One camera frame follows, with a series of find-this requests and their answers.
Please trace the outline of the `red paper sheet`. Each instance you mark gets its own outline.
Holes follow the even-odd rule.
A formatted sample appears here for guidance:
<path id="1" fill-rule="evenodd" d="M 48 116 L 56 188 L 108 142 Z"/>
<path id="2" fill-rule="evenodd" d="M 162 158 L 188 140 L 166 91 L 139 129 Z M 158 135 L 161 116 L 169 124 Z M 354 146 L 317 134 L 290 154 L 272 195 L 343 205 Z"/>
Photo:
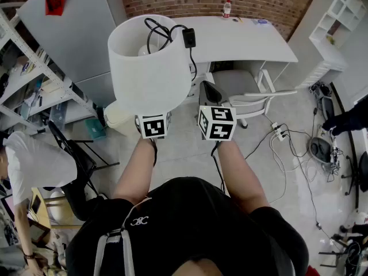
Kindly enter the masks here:
<path id="1" fill-rule="evenodd" d="M 45 0 L 46 16 L 62 16 L 66 0 Z"/>

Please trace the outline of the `grey and white chair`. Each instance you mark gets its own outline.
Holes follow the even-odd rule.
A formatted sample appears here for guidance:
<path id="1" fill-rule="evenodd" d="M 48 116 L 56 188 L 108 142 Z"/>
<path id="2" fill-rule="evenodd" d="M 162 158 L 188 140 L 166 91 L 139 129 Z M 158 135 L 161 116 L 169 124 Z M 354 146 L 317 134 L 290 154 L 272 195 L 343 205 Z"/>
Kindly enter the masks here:
<path id="1" fill-rule="evenodd" d="M 246 70 L 218 71 L 212 75 L 216 86 L 224 90 L 229 98 L 225 105 L 235 108 L 236 118 L 244 129 L 248 127 L 248 118 L 267 114 L 273 98 L 297 92 L 277 91 L 269 72 L 264 68 L 259 70 L 257 77 Z"/>

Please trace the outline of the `white power strip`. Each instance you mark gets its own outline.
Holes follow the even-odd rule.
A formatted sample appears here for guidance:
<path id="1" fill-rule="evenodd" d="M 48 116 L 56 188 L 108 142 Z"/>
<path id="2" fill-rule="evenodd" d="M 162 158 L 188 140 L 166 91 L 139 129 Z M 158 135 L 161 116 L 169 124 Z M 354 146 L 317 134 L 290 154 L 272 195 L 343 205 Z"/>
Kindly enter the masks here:
<path id="1" fill-rule="evenodd" d="M 275 137 L 279 140 L 279 141 L 283 141 L 285 139 L 285 136 L 283 134 L 283 131 L 281 130 L 281 125 L 279 125 L 277 122 L 274 122 L 271 125 L 274 133 L 275 133 Z"/>

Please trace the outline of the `black bag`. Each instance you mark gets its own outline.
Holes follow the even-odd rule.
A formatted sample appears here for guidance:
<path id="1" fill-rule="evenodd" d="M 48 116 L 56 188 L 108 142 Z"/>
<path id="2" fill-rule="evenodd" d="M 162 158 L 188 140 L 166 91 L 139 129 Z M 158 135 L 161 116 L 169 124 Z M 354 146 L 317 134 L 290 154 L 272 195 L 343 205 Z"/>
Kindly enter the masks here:
<path id="1" fill-rule="evenodd" d="M 309 141 L 308 149 L 313 158 L 322 164 L 329 164 L 331 161 L 332 145 L 330 142 L 320 137 L 313 137 Z"/>

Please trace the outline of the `teal box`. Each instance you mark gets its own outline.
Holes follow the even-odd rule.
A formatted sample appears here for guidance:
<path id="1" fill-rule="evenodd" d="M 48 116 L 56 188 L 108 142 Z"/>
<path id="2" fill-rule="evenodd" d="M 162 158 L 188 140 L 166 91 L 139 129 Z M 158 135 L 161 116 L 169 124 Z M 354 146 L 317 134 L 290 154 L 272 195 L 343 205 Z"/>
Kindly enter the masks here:
<path id="1" fill-rule="evenodd" d="M 96 118 L 86 119 L 85 126 L 92 140 L 101 140 L 106 137 L 105 128 L 102 126 L 102 124 L 98 119 Z"/>

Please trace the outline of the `person's black clothing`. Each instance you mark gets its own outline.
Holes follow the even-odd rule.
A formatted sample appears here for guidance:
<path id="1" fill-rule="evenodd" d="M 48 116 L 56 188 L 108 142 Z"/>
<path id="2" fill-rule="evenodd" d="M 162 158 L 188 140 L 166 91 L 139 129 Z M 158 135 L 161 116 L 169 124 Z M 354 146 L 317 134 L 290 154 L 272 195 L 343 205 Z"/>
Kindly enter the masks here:
<path id="1" fill-rule="evenodd" d="M 301 235 L 271 207 L 244 213 L 218 187 L 178 177 L 134 206 L 102 201 L 67 247 L 68 276 L 93 276 L 98 241 L 125 228 L 136 276 L 172 276 L 185 262 L 211 260 L 223 276 L 305 276 Z"/>

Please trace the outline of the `white cubby bookshelf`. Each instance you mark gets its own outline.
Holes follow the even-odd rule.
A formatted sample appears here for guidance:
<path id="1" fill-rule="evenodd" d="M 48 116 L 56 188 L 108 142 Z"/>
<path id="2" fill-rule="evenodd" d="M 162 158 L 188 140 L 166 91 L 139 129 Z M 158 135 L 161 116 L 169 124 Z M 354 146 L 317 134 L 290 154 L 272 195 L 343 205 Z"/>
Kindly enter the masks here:
<path id="1" fill-rule="evenodd" d="M 314 42 L 328 40 L 340 48 L 366 14 L 362 0 L 313 0 L 311 5 L 316 26 L 309 38 Z"/>

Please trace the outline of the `white desk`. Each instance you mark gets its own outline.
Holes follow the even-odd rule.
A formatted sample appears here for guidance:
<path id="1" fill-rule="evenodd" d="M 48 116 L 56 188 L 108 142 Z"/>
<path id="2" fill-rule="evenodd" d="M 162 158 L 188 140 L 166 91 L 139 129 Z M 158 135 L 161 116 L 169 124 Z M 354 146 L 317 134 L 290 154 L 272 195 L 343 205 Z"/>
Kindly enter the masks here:
<path id="1" fill-rule="evenodd" d="M 184 100 L 185 104 L 198 100 L 199 82 L 205 78 L 213 62 L 245 61 L 250 64 L 253 76 L 265 68 L 272 81 L 276 81 L 290 63 L 298 62 L 292 49 L 271 22 L 270 25 L 259 26 L 249 18 L 241 18 L 243 23 L 233 22 L 233 18 L 202 16 L 174 20 L 176 24 L 193 28 L 196 33 L 193 59 L 197 64 L 198 75 L 195 85 Z"/>

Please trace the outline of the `black office chair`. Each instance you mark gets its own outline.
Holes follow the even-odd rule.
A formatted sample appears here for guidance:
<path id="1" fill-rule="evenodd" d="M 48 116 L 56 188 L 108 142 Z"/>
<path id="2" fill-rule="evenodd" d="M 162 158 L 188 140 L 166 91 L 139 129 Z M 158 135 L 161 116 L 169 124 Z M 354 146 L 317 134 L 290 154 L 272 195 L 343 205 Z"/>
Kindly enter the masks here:
<path id="1" fill-rule="evenodd" d="M 351 178 L 349 190 L 345 192 L 345 196 L 349 196 L 352 189 L 355 189 L 355 210 L 358 211 L 359 208 L 359 192 L 368 191 L 368 152 L 365 151 L 358 165 L 353 164 L 352 159 L 346 156 L 351 167 L 350 175 L 342 175 L 341 179 Z"/>

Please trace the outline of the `white metal shelf rack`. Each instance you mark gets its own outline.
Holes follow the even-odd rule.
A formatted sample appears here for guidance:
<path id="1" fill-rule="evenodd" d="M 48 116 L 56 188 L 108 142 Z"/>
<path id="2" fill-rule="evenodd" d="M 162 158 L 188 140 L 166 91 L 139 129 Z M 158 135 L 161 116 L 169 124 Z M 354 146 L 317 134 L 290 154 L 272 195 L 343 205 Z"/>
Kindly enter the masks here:
<path id="1" fill-rule="evenodd" d="M 43 133 L 49 119 L 68 124 L 97 116 L 96 105 L 65 76 L 42 48 L 31 48 L 17 32 L 21 21 L 7 18 L 0 3 L 0 131 Z"/>

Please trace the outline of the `white trash bin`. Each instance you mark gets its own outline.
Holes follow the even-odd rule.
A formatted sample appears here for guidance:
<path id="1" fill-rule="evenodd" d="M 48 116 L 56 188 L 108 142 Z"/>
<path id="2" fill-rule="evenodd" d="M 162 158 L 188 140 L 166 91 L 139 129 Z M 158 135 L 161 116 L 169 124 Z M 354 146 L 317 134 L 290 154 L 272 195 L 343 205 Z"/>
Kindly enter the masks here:
<path id="1" fill-rule="evenodd" d="M 124 111 L 117 101 L 105 108 L 103 116 L 107 126 L 118 133 L 128 137 L 141 135 L 137 128 L 136 115 Z"/>

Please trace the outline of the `grey refrigerator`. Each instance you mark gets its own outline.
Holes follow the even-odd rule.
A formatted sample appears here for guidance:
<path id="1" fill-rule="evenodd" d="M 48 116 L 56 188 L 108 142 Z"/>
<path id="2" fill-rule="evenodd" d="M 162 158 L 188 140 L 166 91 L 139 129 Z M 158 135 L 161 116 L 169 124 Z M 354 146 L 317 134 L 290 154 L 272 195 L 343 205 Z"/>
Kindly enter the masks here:
<path id="1" fill-rule="evenodd" d="M 116 100 L 108 38 L 127 19 L 122 0 L 66 0 L 60 16 L 46 14 L 45 0 L 27 0 L 18 15 L 56 65 L 98 107 Z"/>

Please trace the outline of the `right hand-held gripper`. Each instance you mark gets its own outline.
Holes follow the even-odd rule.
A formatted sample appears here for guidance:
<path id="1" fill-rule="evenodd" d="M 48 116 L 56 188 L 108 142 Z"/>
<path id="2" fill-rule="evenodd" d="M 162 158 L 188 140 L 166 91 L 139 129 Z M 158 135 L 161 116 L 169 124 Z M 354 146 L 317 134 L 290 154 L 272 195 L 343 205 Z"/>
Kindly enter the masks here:
<path id="1" fill-rule="evenodd" d="M 237 124 L 236 109 L 226 93 L 207 80 L 200 84 L 197 123 L 202 137 L 211 141 L 230 141 Z"/>

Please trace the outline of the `white lamp shade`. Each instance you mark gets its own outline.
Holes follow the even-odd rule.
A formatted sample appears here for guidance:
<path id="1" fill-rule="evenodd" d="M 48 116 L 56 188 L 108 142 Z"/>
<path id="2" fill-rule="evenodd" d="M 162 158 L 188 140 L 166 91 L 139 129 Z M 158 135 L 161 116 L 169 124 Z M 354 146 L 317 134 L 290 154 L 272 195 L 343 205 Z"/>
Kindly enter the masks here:
<path id="1" fill-rule="evenodd" d="M 138 116 L 175 109 L 190 92 L 195 74 L 193 28 L 161 15 L 120 24 L 108 38 L 113 90 L 120 108 Z"/>

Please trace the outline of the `black folding chair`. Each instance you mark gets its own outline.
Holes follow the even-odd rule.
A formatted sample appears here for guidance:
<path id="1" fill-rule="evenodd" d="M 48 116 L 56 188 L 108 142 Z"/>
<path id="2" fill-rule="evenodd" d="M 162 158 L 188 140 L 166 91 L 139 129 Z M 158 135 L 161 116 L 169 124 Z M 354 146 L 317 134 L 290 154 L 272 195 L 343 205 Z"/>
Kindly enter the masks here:
<path id="1" fill-rule="evenodd" d="M 86 184 L 92 189 L 95 194 L 97 190 L 95 189 L 91 177 L 95 171 L 103 170 L 105 168 L 117 166 L 120 163 L 109 164 L 100 155 L 98 155 L 90 146 L 89 143 L 93 143 L 92 140 L 67 140 L 64 134 L 59 130 L 53 121 L 48 122 L 48 127 L 53 134 L 58 146 L 66 151 L 75 160 L 77 167 L 77 177 L 81 178 Z M 79 143 L 84 144 L 94 155 L 96 155 L 101 161 L 105 163 L 104 166 L 98 167 L 95 160 L 80 147 Z"/>

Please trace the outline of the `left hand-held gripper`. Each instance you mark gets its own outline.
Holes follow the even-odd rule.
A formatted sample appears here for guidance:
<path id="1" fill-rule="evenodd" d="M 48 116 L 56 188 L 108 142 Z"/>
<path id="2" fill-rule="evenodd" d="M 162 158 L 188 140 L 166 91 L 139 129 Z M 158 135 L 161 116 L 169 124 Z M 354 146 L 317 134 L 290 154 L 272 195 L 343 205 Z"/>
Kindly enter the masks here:
<path id="1" fill-rule="evenodd" d="M 164 138 L 171 124 L 171 112 L 157 116 L 135 116 L 135 125 L 144 139 Z"/>

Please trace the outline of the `person's right forearm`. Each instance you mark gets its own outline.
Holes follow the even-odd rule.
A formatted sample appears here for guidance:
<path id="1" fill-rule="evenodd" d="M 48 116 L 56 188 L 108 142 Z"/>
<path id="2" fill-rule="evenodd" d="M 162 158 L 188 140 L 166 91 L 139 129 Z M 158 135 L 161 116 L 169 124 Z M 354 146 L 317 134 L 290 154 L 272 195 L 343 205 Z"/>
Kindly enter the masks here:
<path id="1" fill-rule="evenodd" d="M 234 141 L 223 141 L 217 148 L 224 182 L 230 197 L 245 212 L 268 207 L 266 195 L 251 167 Z"/>

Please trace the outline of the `person's left forearm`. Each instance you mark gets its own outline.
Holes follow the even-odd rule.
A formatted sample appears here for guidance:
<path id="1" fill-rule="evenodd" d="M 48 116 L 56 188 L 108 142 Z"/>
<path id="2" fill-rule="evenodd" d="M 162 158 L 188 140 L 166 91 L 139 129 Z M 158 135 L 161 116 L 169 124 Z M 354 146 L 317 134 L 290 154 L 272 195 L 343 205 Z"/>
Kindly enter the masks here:
<path id="1" fill-rule="evenodd" d="M 112 198 L 136 205 L 148 195 L 155 163 L 155 147 L 149 139 L 140 138 L 125 167 Z"/>

